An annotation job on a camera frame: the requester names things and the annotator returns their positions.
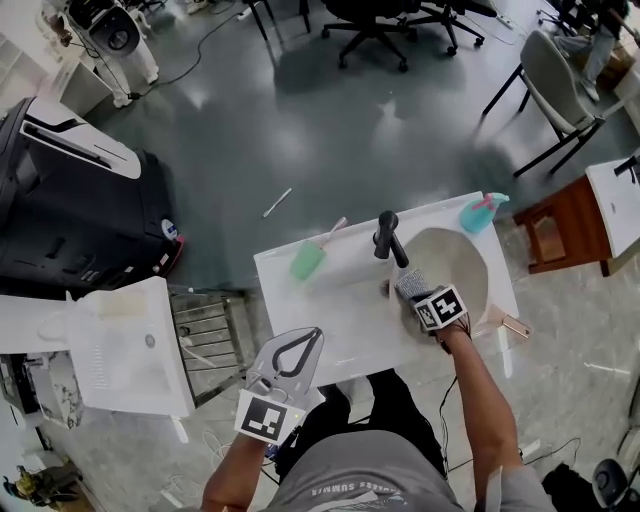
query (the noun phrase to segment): white pen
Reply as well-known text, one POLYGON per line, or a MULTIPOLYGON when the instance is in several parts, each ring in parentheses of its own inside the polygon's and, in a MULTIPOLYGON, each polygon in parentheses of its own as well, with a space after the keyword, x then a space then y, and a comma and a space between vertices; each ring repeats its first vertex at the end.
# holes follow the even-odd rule
POLYGON ((292 191, 292 190, 293 190, 293 189, 292 189, 292 188, 290 188, 290 189, 288 189, 284 194, 282 194, 282 195, 278 198, 278 200, 277 200, 275 203, 273 203, 273 206, 272 206, 271 208, 269 208, 266 212, 264 212, 264 213, 262 214, 262 218, 263 218, 263 219, 266 219, 266 218, 269 216, 269 214, 270 214, 270 213, 275 209, 275 207, 276 207, 276 206, 278 206, 282 201, 284 201, 284 200, 286 199, 286 197, 287 197, 289 194, 291 194, 291 191, 292 191))

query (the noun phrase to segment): person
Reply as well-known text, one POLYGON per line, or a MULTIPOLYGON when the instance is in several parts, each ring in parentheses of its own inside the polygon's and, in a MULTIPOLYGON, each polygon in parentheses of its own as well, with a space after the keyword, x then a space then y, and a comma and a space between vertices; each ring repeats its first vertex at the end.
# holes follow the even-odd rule
MULTIPOLYGON (((633 0, 633 5, 640 7, 640 0, 633 0)), ((553 38, 555 45, 565 58, 590 49, 580 84, 589 98, 596 103, 600 101, 600 96, 596 91, 596 79, 609 62, 616 41, 620 40, 621 28, 624 27, 634 37, 636 44, 640 46, 640 34, 624 21, 624 18, 629 15, 628 0, 603 0, 598 7, 597 14, 598 24, 591 37, 556 36, 553 38)))
MULTIPOLYGON (((519 454, 516 423, 464 321, 437 331, 451 353, 473 455, 475 492, 486 512, 553 512, 533 468, 519 454)), ((347 424, 349 401, 335 386, 300 428, 267 512, 463 510, 447 483, 440 445, 394 370, 368 376, 375 402, 368 425, 347 424)), ((266 444, 238 434, 207 482, 200 510, 244 512, 256 490, 266 444)))

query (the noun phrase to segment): wooden stool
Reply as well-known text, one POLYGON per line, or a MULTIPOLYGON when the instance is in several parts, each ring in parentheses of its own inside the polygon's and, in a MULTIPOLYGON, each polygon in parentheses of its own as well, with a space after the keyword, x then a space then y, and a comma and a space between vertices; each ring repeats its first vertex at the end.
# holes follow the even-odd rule
POLYGON ((589 178, 582 176, 551 197, 516 215, 531 240, 537 274, 585 263, 601 262, 604 275, 611 255, 607 231, 589 178))

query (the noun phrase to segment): white sink countertop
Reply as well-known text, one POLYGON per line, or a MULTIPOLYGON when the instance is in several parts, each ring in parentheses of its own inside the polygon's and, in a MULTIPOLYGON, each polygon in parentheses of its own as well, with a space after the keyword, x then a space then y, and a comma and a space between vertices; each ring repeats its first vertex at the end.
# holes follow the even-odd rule
POLYGON ((613 170, 627 159, 587 168, 587 177, 596 196, 607 230, 611 255, 620 256, 640 238, 640 185, 631 182, 631 173, 616 176, 613 170))
MULTIPOLYGON (((395 231, 403 245, 426 228, 458 231, 473 243, 487 265, 489 281, 487 309, 475 332, 482 330, 490 305, 514 318, 519 315, 493 224, 481 233, 470 234, 458 221, 464 206, 482 197, 481 192, 474 192, 398 213, 400 223, 395 231)), ((305 282, 289 273, 302 241, 254 256, 274 334, 310 326, 324 332, 313 386, 394 368, 420 356, 419 343, 405 330, 380 291, 381 283, 391 277, 395 260, 393 255, 386 261, 374 257, 373 234, 377 227, 378 220, 373 219, 337 231, 324 248, 324 261, 305 282)), ((318 235, 310 240, 319 243, 325 237, 318 235)))

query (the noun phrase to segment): sink basin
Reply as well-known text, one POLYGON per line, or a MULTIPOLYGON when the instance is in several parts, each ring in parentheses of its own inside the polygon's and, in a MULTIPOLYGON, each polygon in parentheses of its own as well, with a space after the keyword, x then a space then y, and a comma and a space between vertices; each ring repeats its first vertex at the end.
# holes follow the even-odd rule
MULTIPOLYGON (((487 309, 489 272, 471 241, 458 231, 427 228, 409 240, 404 249, 409 258, 409 269, 420 269, 430 290, 447 284, 457 288, 469 311, 473 329, 487 309)), ((394 267, 390 280, 390 306, 407 332, 414 339, 424 341, 425 334, 420 332, 420 325, 410 308, 399 301, 393 289, 398 274, 398 267, 394 267)))

